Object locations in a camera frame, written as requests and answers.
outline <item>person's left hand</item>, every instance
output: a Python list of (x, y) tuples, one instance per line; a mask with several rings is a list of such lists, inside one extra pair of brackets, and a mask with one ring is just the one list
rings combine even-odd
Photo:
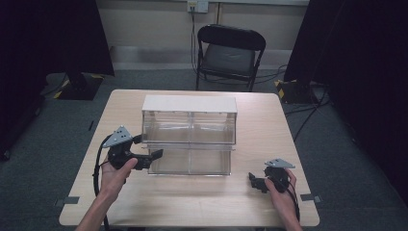
[(121, 169), (114, 168), (110, 162), (102, 165), (100, 193), (105, 194), (112, 203), (116, 201), (125, 179), (129, 177), (131, 170), (137, 163), (138, 159), (132, 158)]

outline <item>white wall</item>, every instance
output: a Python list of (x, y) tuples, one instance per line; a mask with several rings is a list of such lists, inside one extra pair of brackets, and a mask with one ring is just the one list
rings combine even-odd
[[(258, 0), (268, 4), (210, 2), (208, 13), (196, 13), (195, 32), (201, 26), (220, 23), (255, 30), (267, 41), (263, 63), (284, 63), (289, 58), (305, 14), (305, 0)], [(285, 2), (289, 5), (272, 4)], [(133, 0), (97, 1), (110, 46), (135, 46), (143, 49), (191, 49), (192, 19), (186, 1)]]

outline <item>baseboard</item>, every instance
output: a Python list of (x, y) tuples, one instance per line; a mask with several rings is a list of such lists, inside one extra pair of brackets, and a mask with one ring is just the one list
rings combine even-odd
[[(110, 49), (115, 70), (190, 69), (191, 50), (113, 46)], [(266, 50), (260, 69), (277, 69), (288, 63), (292, 50)]]

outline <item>clear plastic box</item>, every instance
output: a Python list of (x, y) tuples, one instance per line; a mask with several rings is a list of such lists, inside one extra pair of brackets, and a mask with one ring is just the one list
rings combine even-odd
[(149, 174), (229, 175), (231, 150), (165, 149), (155, 160)]
[(146, 95), (142, 142), (164, 150), (149, 173), (230, 174), (236, 121), (234, 97)]
[(235, 144), (234, 97), (146, 95), (144, 143)]

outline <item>table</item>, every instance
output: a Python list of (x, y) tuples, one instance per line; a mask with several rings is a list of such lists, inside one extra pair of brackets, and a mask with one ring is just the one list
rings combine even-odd
[[(120, 125), (132, 135), (141, 132), (141, 107), (147, 94), (219, 95), (236, 97), (237, 144), (231, 154), (231, 175), (150, 175), (133, 170), (108, 212), (111, 226), (141, 227), (271, 227), (282, 226), (269, 195), (251, 188), (248, 172), (264, 177), (264, 162), (282, 158), (295, 165), (296, 193), (302, 226), (316, 226), (319, 215), (277, 95), (252, 92), (114, 90), (101, 116), (69, 197), (62, 225), (77, 225), (95, 198), (92, 174), (100, 143)], [(133, 145), (132, 152), (147, 150)], [(108, 149), (103, 149), (101, 162)]]

